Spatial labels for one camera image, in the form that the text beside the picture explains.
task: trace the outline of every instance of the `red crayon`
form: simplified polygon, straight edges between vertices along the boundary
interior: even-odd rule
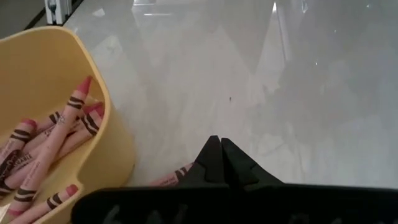
[[[7,215],[9,221],[22,214],[32,205],[37,189],[44,180],[70,127],[85,103],[90,83],[91,77],[86,78],[69,98],[61,117],[58,119],[50,136],[43,143],[39,156],[33,162],[32,169],[19,187],[14,200],[8,208]]]
[[[171,174],[167,174],[166,176],[151,182],[149,185],[151,185],[151,186],[176,185],[181,181],[182,177],[184,177],[185,174],[187,174],[189,169],[191,169],[192,164],[193,163],[191,162],[190,164],[179,168],[178,170],[172,172]]]
[[[90,106],[86,106],[83,108],[83,115],[88,114],[89,112],[95,110],[95,108],[99,107],[102,105],[102,102],[98,102],[95,103],[93,105]],[[49,136],[51,131],[53,130],[55,126],[49,127],[47,130],[41,132],[40,134],[36,135],[35,138],[33,138],[32,140],[30,140],[28,143],[26,143],[24,149],[22,150],[22,153],[25,154],[27,152],[30,152],[31,150],[33,150],[34,148],[36,148],[37,146],[39,146],[40,144],[42,144]],[[80,118],[74,122],[73,126],[71,127],[71,129],[69,130],[68,134],[72,134],[75,131],[78,131],[80,129],[82,129],[84,127],[83,123],[80,121]]]
[[[57,123],[58,119],[61,117],[62,112],[63,112],[63,108],[48,115],[42,121],[39,121],[37,123],[37,128],[36,128],[34,136],[36,136],[36,135],[42,133],[43,131],[47,130],[48,128],[51,128],[52,126],[54,126]],[[80,111],[78,116],[82,116],[82,115],[83,115],[83,111]]]
[[[36,122],[34,120],[25,119],[12,132],[4,149],[0,152],[0,181],[4,180],[14,167],[22,148],[29,141],[30,134],[35,128]]]
[[[100,116],[103,116],[104,113],[104,107],[103,105],[99,105],[97,108],[95,108],[93,111],[91,111],[90,113],[88,113],[86,116],[82,117],[82,119],[79,119],[79,126],[81,126],[81,128],[79,129],[84,129],[86,127],[86,123],[85,121],[87,120],[94,120],[94,118],[98,118]],[[28,163],[32,162],[34,159],[36,159],[41,150],[43,149],[43,147],[39,146],[36,147],[35,149],[31,150],[28,153],[25,153],[24,155],[20,156],[14,163],[14,168],[10,171],[10,174],[15,174],[19,169],[21,169],[22,167],[26,166]]]
[[[74,149],[81,146],[84,142],[87,142],[87,140],[92,138],[98,132],[102,122],[103,111],[99,112],[98,114],[99,116],[95,117],[93,122],[91,122],[90,119],[85,119],[85,129],[72,134],[65,140],[54,162],[63,158]],[[33,162],[27,164],[15,174],[10,175],[0,183],[0,199],[4,198],[13,190],[21,186],[26,175],[33,168],[33,164]]]
[[[51,212],[51,210],[57,208],[61,203],[72,197],[76,192],[78,192],[78,187],[75,184],[72,184],[65,190],[56,193],[52,197],[49,197],[45,202],[28,209],[21,216],[10,222],[10,224],[33,223],[48,212]]]

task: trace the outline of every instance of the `crayon tip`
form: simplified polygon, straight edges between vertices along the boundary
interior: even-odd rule
[[[36,121],[35,121],[35,120],[32,120],[32,119],[28,119],[28,118],[26,118],[26,119],[22,119],[22,121],[21,121],[21,122],[22,122],[22,123],[29,124],[29,125],[33,126],[33,128],[34,128],[34,129],[36,129],[36,128],[37,128],[37,123],[36,123]]]
[[[82,92],[84,94],[87,94],[88,90],[90,89],[90,84],[91,84],[91,80],[92,79],[93,79],[93,77],[87,76],[84,79],[84,81],[77,86],[76,90],[78,90],[78,91],[80,91],[80,92]]]
[[[97,108],[95,108],[95,111],[98,113],[98,115],[103,118],[104,117],[104,113],[105,113],[105,107],[104,105],[101,105]]]
[[[67,193],[69,197],[74,195],[78,190],[79,188],[75,184],[71,184],[69,187],[67,187]]]
[[[99,107],[99,106],[101,106],[101,105],[103,105],[103,104],[104,104],[103,102],[96,102],[96,103],[93,104],[93,105],[89,105],[89,106],[84,107],[84,108],[83,108],[83,112],[84,112],[84,114],[88,114],[88,113],[92,112],[92,111],[95,110],[97,107]]]

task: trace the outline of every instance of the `black object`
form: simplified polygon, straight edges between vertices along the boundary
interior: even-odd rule
[[[211,136],[175,187],[103,189],[72,223],[393,223],[398,191],[284,184],[229,139]]]

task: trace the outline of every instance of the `tile floor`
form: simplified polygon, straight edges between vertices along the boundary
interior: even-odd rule
[[[398,188],[397,1],[86,0],[65,27],[135,137],[130,185],[232,139],[285,182]]]

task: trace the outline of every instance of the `yellow bin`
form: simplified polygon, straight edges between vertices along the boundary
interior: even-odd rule
[[[79,191],[38,223],[66,223],[80,197],[123,185],[134,168],[132,136],[125,130],[95,63],[74,33],[62,27],[41,27],[0,40],[2,142],[22,118],[44,118],[64,105],[87,75],[96,81],[91,84],[89,100],[104,102],[104,120],[92,140],[52,167],[35,203],[70,184],[76,184]],[[12,197],[0,202],[0,218]]]

